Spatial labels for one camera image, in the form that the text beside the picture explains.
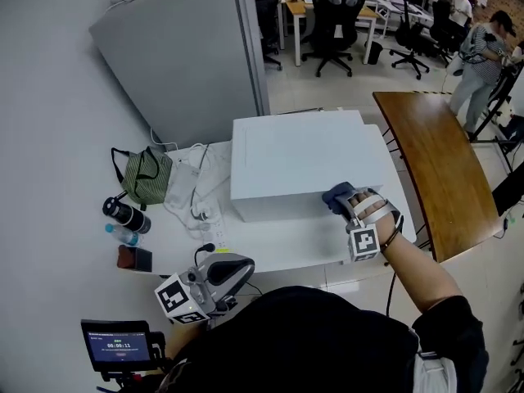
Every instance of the plastic bottle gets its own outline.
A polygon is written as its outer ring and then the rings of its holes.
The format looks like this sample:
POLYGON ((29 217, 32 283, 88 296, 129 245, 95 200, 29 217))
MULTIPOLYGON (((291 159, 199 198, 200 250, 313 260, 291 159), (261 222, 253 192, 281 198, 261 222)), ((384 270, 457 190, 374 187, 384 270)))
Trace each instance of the plastic bottle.
POLYGON ((140 246, 142 236, 132 232, 120 224, 106 224, 106 231, 111 233, 116 240, 120 240, 128 246, 140 246))

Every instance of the wristband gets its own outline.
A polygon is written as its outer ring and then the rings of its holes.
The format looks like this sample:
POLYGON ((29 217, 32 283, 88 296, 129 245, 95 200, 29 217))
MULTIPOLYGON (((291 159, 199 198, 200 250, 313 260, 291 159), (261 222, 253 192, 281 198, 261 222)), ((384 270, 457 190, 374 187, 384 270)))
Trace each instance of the wristband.
POLYGON ((404 223, 404 216, 402 215, 400 217, 399 227, 396 227, 395 231, 393 232, 393 234, 390 235, 390 237, 386 240, 386 242, 383 245, 380 245, 380 252, 384 253, 386 249, 389 247, 389 245, 395 240, 396 235, 400 233, 400 229, 402 228, 403 223, 404 223))

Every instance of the black office chair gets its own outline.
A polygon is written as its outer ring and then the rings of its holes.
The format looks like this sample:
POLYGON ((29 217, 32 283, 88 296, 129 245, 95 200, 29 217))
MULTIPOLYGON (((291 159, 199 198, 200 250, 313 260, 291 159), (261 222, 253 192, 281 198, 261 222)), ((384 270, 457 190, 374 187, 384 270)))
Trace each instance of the black office chair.
POLYGON ((342 0, 339 5, 331 4, 328 0, 313 0, 315 20, 310 42, 314 51, 302 54, 302 61, 307 61, 308 56, 322 58, 315 74, 317 77, 320 77, 320 70, 328 61, 334 61, 346 69, 348 77, 353 75, 351 68, 340 57, 353 59, 351 54, 341 51, 349 48, 357 40, 355 22, 364 1, 358 0, 354 6, 349 7, 346 0, 342 0), (342 26, 342 38, 335 38, 337 25, 342 26))
POLYGON ((405 52, 396 51, 395 49, 390 50, 390 55, 398 54, 402 56, 400 60, 395 61, 391 64, 391 67, 395 68, 398 64, 408 62, 417 71, 417 80, 420 80, 421 74, 418 66, 422 66, 426 69, 426 73, 429 72, 429 67, 417 60, 415 53, 418 51, 420 45, 420 33, 422 32, 423 26, 416 24, 413 27, 409 26, 409 13, 408 13, 408 0, 404 0, 404 19, 400 19, 400 27, 395 32, 395 39, 399 45, 406 47, 410 50, 409 54, 405 52))
POLYGON ((450 13, 451 3, 447 0, 433 2, 433 26, 429 29, 429 34, 436 40, 436 50, 446 67, 453 58, 451 54, 459 50, 467 35, 464 27, 449 18, 450 13))
POLYGON ((261 43, 264 61, 276 64, 278 70, 282 70, 282 64, 280 61, 268 56, 270 53, 278 54, 278 28, 277 22, 275 21, 278 0, 255 0, 255 5, 260 32, 262 33, 261 43))

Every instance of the white box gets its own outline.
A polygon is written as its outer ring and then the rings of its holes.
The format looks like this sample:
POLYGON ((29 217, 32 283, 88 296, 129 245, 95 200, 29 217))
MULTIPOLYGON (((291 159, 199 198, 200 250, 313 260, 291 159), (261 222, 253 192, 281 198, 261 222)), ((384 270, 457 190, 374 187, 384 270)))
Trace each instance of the white box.
POLYGON ((358 111, 233 121, 231 202, 242 219, 331 214, 322 194, 340 182, 379 191, 385 181, 358 111))

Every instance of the tiled floor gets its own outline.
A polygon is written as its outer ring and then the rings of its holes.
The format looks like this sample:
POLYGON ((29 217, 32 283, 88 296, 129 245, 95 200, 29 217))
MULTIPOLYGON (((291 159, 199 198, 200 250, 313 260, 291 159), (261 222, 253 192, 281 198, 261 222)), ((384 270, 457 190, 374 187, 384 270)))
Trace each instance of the tiled floor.
MULTIPOLYGON (((411 91, 427 90, 440 92, 444 80, 444 90, 452 92, 459 81, 455 77, 445 76, 442 64, 427 61, 431 67, 422 80, 415 79, 411 66, 391 68, 396 56, 383 51, 377 65, 362 65, 360 57, 364 51, 363 37, 351 49, 354 60, 350 63, 353 77, 336 65, 328 63, 321 78, 314 76, 319 61, 309 59, 297 68, 294 65, 292 36, 287 40, 287 50, 276 56, 283 64, 283 70, 267 68, 269 98, 273 113, 295 111, 315 107, 334 109, 358 109, 364 121, 378 124, 385 129, 382 118, 372 96, 374 91, 411 91)), ((384 47, 396 47, 394 41, 379 41, 384 47)), ((465 108, 459 120, 462 122, 465 108)), ((493 129, 488 127, 482 134, 489 138, 493 129)), ((489 146, 475 147, 479 161, 486 172, 490 186, 494 188, 506 176, 504 161, 499 152, 489 146)), ((422 213, 418 200, 398 152, 393 153, 394 162, 408 197, 413 221, 419 228, 422 213)), ((515 165, 523 155, 517 154, 515 165)), ((524 282, 524 251, 522 232, 524 232, 524 206, 516 206, 511 212, 515 222, 510 224, 502 240, 491 238, 481 245, 464 252, 444 263, 444 267, 456 278, 464 295, 469 299, 476 316, 484 322, 486 344, 490 352, 490 366, 484 391, 505 391, 513 379, 513 369, 509 362, 517 352, 512 347, 513 339, 522 335, 524 323, 519 317, 517 305, 522 296, 519 292, 524 282)), ((426 239, 422 231, 419 241, 426 239)), ((391 283, 392 270, 382 261, 359 264, 329 264, 307 269, 294 269, 285 272, 258 273, 251 282, 262 291, 290 285, 319 287, 343 296, 358 307, 385 312, 386 298, 391 283)), ((242 294, 246 305, 255 293, 252 287, 244 287, 242 294)), ((404 288, 396 283, 391 304, 391 315, 402 322, 411 324, 418 316, 404 288)))

